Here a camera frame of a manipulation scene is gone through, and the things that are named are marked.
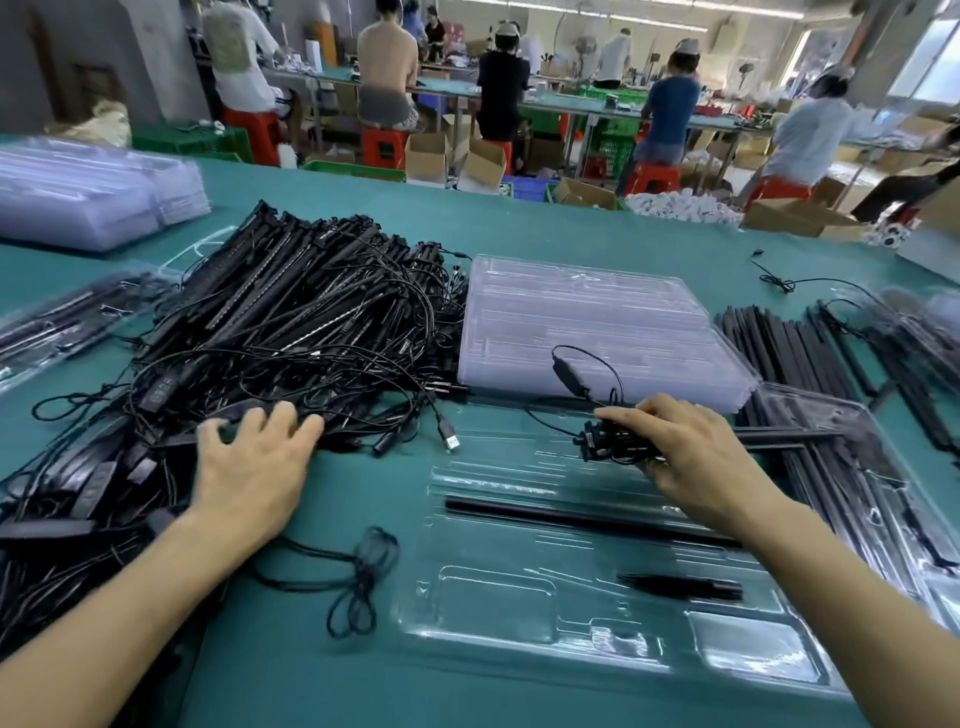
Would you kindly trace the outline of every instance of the window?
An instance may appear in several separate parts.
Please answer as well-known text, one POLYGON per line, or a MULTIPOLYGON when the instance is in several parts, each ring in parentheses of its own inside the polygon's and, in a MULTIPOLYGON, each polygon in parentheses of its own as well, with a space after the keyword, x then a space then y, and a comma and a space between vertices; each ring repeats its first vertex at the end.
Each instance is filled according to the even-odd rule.
POLYGON ((934 20, 900 70, 890 95, 932 104, 960 103, 960 21, 934 20))

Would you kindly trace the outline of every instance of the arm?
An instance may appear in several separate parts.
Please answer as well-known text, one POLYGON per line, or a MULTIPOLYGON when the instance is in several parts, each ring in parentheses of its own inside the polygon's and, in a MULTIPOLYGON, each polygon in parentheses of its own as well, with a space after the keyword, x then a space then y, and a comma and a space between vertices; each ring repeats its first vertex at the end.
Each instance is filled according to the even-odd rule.
POLYGON ((109 726, 200 601, 290 520, 323 432, 281 402, 247 413, 232 445, 198 430, 194 499, 128 567, 0 666, 11 726, 109 726))
POLYGON ((875 728, 960 725, 960 641, 784 495, 723 417, 666 395, 595 414, 650 438, 666 459, 649 468, 663 493, 770 571, 875 728))

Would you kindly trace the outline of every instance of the stack of plastic trays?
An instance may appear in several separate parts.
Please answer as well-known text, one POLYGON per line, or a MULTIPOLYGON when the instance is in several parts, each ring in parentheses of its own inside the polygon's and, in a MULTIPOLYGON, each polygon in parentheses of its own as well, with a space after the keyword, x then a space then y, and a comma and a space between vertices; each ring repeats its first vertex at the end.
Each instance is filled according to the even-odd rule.
MULTIPOLYGON (((759 377, 709 324, 679 279, 478 256, 458 377, 468 386, 525 395, 569 395, 551 351, 567 345, 610 364, 626 401, 658 392, 719 412, 740 409, 759 377)), ((569 362, 597 400, 617 389, 612 372, 571 349, 569 362)))

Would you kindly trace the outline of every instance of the person in white shirt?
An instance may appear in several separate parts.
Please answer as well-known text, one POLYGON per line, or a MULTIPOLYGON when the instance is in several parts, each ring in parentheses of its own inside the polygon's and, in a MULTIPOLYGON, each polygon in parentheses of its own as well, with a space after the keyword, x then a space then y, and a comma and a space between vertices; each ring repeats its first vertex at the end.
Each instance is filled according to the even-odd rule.
POLYGON ((597 88, 620 88, 623 74, 630 67, 630 28, 620 32, 604 43, 600 62, 593 73, 593 85, 597 88))
POLYGON ((853 109, 844 100, 852 75, 851 68, 833 66, 810 85, 807 95, 813 101, 790 111, 777 126, 774 153, 747 182, 736 204, 745 206, 764 177, 806 186, 824 177, 853 121, 853 109))
POLYGON ((241 0, 214 0, 204 11, 202 22, 217 93, 224 106, 247 113, 272 111, 286 122, 290 144, 297 151, 302 105, 294 91, 284 92, 269 85, 256 63, 257 46, 268 58, 283 60, 279 44, 260 16, 241 0))

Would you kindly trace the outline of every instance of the green tabletop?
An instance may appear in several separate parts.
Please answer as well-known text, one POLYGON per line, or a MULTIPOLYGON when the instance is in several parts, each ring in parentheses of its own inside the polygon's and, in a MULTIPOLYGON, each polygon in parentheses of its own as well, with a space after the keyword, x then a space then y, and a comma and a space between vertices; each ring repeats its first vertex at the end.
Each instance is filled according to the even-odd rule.
MULTIPOLYGON (((196 240, 238 224, 261 197, 301 217, 372 216, 386 231, 410 241, 437 240, 469 254, 510 255, 545 261, 678 276, 717 312, 757 303, 782 316, 799 316, 833 283, 801 283, 784 295, 760 282, 749 257, 791 279, 832 276, 865 285, 895 281, 919 288, 942 283, 888 251, 833 244, 786 234, 643 218, 626 212, 526 203, 407 184, 319 173, 291 172, 200 160, 214 211, 117 253, 94 260, 26 248, 0 249, 0 312, 35 303, 102 275, 119 260, 162 263, 196 240)), ((54 394, 92 391, 112 380, 129 354, 105 344, 48 370, 3 398, 0 470, 9 471, 58 431, 30 418, 33 402, 54 394)), ((529 426, 511 409, 443 405, 458 430, 518 430, 529 426)), ((960 489, 950 458, 926 443, 896 397, 880 415, 926 491, 953 523, 960 523, 960 489)), ((424 420, 423 432, 381 460, 366 454, 318 456, 293 537, 348 550, 363 530, 378 524, 412 546, 423 517, 430 468, 448 455, 424 420)), ((278 554, 269 565, 293 575, 297 557, 278 554)), ((317 567, 307 565, 310 574, 317 567)), ((550 670, 536 680, 475 674, 465 652, 455 663, 432 666, 396 646, 391 603, 394 577, 377 588, 380 627, 371 638, 332 641, 325 632, 331 595, 287 595, 239 578, 210 626, 186 696, 186 728, 250 726, 823 726, 863 725, 849 701, 781 696, 718 678, 694 687, 639 675, 636 690, 606 692, 557 685, 550 670)))

